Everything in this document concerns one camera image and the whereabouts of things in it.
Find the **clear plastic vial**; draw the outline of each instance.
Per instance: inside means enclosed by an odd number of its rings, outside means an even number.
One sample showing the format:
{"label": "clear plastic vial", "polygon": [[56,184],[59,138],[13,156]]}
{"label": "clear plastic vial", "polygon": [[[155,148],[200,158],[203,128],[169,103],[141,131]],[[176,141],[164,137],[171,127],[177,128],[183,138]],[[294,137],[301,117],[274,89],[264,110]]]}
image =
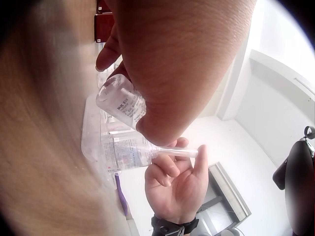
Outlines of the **clear plastic vial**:
{"label": "clear plastic vial", "polygon": [[148,166],[158,154],[195,158],[196,149],[157,147],[139,132],[101,136],[104,162],[109,172]]}
{"label": "clear plastic vial", "polygon": [[134,130],[146,113],[144,98],[122,74],[114,75],[106,81],[96,97],[96,104]]}

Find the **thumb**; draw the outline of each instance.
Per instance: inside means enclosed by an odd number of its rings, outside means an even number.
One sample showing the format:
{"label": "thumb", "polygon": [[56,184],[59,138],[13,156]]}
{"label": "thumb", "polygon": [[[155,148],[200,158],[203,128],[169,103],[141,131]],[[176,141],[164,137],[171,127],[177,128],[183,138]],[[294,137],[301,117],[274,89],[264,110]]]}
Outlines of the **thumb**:
{"label": "thumb", "polygon": [[198,148],[198,155],[196,157],[193,174],[198,178],[203,178],[204,176],[208,178],[208,156],[206,145],[201,145]]}
{"label": "thumb", "polygon": [[147,106],[146,114],[138,121],[136,130],[151,143],[157,146],[168,146],[177,140],[181,132],[176,133],[174,125],[170,126],[169,120],[162,116],[152,114]]}

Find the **bottle label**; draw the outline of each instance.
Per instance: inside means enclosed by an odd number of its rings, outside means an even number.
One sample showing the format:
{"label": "bottle label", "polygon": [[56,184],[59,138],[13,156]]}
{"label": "bottle label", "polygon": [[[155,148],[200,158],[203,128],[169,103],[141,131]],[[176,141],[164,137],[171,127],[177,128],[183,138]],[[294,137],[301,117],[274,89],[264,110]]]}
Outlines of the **bottle label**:
{"label": "bottle label", "polygon": [[117,110],[131,118],[132,127],[135,127],[136,123],[146,113],[145,100],[141,96],[136,96],[132,93],[129,93],[128,96],[117,107]]}
{"label": "bottle label", "polygon": [[109,172],[148,166],[145,156],[138,150],[138,139],[130,137],[110,138],[103,142],[104,158]]}

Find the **dark red container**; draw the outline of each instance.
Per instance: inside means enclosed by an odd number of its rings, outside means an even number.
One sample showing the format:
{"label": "dark red container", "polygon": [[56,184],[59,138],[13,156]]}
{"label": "dark red container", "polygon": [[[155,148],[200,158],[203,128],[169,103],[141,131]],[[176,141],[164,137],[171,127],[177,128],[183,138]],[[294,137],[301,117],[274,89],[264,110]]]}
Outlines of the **dark red container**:
{"label": "dark red container", "polygon": [[111,35],[114,23],[112,13],[96,14],[94,17],[95,41],[106,42]]}

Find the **clear plastic container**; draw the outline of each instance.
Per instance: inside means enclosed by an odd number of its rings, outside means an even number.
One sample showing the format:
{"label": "clear plastic container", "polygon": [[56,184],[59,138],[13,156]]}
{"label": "clear plastic container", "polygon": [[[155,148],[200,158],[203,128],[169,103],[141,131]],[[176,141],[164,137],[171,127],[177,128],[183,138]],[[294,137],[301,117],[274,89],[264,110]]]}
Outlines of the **clear plastic container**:
{"label": "clear plastic container", "polygon": [[196,149],[157,147],[139,132],[125,132],[101,136],[102,158],[109,172],[148,166],[158,154],[195,158]]}
{"label": "clear plastic container", "polygon": [[96,97],[96,104],[134,130],[146,113],[144,98],[122,74],[114,75],[106,81]]}

